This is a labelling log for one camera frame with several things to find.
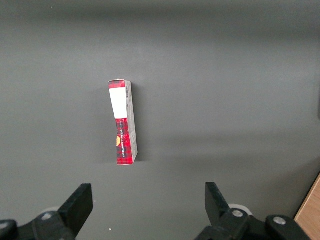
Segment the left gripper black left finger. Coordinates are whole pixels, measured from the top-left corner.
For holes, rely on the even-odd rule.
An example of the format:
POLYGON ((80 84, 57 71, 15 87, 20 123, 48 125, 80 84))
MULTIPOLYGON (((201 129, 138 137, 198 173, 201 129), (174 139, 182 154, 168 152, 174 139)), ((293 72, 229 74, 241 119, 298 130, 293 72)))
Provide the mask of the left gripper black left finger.
POLYGON ((2 240, 75 240, 93 210, 92 185, 81 184, 58 208, 47 210, 18 226, 14 219, 0 221, 2 240))

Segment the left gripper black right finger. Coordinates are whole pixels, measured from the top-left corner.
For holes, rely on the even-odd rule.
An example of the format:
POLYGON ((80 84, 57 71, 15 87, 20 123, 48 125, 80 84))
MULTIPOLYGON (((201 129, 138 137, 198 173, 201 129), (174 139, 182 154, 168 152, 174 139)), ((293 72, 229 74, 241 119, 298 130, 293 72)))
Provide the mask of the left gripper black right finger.
POLYGON ((231 208, 214 182, 205 184, 205 210, 210 225, 197 240, 308 240, 309 236, 290 217, 269 215, 256 219, 238 207, 231 208))

